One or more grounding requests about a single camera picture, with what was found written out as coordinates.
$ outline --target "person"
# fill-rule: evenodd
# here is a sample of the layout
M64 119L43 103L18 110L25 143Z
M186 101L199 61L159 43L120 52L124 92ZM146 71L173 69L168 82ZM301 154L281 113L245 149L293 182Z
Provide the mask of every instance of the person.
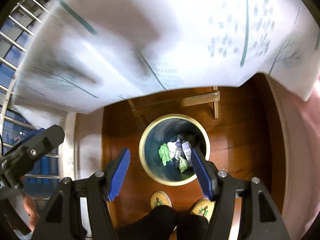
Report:
M175 229L177 240L201 240L207 232L214 209L214 202L202 198L190 214L178 219L169 196L163 191L155 192L150 204L148 215L116 229L119 240L168 240Z

